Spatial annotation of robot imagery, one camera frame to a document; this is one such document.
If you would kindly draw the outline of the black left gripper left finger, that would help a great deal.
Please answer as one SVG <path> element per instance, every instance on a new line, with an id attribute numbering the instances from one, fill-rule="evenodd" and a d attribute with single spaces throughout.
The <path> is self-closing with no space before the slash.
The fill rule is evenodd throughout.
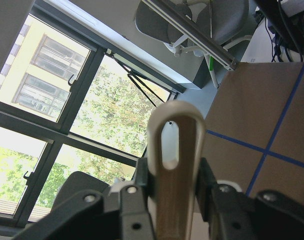
<path id="1" fill-rule="evenodd" d="M 154 240 L 147 208 L 147 159 L 134 178 L 113 186 L 84 172 L 72 173 L 50 213 L 14 236 L 16 240 Z"/>

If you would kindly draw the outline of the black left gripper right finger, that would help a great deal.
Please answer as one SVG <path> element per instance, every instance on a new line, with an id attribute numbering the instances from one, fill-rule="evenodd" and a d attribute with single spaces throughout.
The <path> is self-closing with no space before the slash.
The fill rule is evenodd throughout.
<path id="1" fill-rule="evenodd" d="M 250 198 L 219 183 L 204 157 L 196 199 L 211 240 L 304 240 L 304 205 L 269 189 Z"/>

